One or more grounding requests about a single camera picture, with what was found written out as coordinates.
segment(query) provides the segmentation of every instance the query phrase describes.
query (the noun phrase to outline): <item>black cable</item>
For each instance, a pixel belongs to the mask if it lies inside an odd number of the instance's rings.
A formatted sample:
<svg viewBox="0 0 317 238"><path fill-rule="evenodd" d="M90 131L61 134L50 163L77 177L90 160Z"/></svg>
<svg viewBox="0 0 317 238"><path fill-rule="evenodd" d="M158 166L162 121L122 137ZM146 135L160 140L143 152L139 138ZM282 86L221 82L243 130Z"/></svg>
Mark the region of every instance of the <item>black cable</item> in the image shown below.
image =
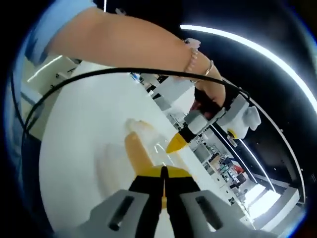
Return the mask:
<svg viewBox="0 0 317 238"><path fill-rule="evenodd" d="M88 73L83 73L80 75L77 75L75 77L72 77L70 79L67 79L59 84L57 84L54 88L51 88L46 94L43 95L43 97L32 107L30 110L26 120L25 120L25 126L23 128L23 134L22 134L22 147L24 144L24 139L25 139L25 134L29 132L30 127L28 127L30 118L32 117L32 114L34 111L48 98L52 93L57 91L58 89L62 88L63 86L75 82L77 80L87 78L87 77L92 77L96 75L101 75L101 74L109 74L109 73L148 73L148 74L160 74L160 75L170 75L170 76L179 76L179 77L186 77L186 78L197 78L201 80L206 80L206 81L211 81L215 83L219 83L222 85L226 85L228 88L232 88L233 90L238 91L247 101L250 100L250 95L247 91L238 88L232 84L229 84L227 82L214 79L211 77L207 76L202 76L202 75L197 75L193 73L185 73L185 72L176 72L176 71L170 71L170 70L159 70L159 69L149 69L149 68L109 68L109 69L102 69L102 70L96 70Z"/></svg>
<svg viewBox="0 0 317 238"><path fill-rule="evenodd" d="M26 129L26 125L24 124L23 122L23 119L22 119L22 116L21 116L21 113L20 113L20 110L19 110L19 106L18 106L18 102L16 100L16 97L15 97L15 89L14 89L14 80L13 80L13 72L11 72L11 75L10 75L10 81L11 81L11 92L12 92L12 100L13 100L13 105L14 105L14 109L15 109L15 113L18 117L18 120L23 128L23 131Z"/></svg>

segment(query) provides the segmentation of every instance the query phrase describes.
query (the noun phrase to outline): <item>person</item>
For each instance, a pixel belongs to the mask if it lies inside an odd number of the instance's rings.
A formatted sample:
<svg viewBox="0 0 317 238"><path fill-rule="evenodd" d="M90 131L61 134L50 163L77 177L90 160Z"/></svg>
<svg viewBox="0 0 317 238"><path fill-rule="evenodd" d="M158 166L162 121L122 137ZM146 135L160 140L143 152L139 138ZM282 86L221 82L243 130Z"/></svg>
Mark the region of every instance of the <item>person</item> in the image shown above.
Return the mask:
<svg viewBox="0 0 317 238"><path fill-rule="evenodd" d="M185 71L192 50L183 40L150 22L117 14L105 13L90 0L55 0L41 14L21 44L13 64L15 97L20 108L20 88L24 57L41 64L48 53L87 60L115 67L143 67ZM210 59L198 52L192 73L203 75ZM207 74L221 80L214 66ZM223 85L197 81L195 87L220 107L225 100ZM27 137L21 156L22 125L14 109L10 80L7 82L4 125L9 161L14 170L19 192L31 213L43 217L38 162L40 141ZM41 224L50 230L47 224Z"/></svg>

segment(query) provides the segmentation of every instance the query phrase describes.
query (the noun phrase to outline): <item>silver bangle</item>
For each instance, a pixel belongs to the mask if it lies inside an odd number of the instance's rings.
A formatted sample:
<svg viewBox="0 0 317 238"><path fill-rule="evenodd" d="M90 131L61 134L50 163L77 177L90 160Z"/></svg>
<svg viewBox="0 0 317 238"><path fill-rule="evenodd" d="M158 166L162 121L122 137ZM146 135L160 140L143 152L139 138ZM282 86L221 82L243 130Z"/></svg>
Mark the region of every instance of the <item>silver bangle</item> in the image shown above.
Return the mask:
<svg viewBox="0 0 317 238"><path fill-rule="evenodd" d="M209 68L207 69L206 73L205 73L205 76L207 76L209 74L209 72L212 70L213 68L213 60L210 60L210 66Z"/></svg>

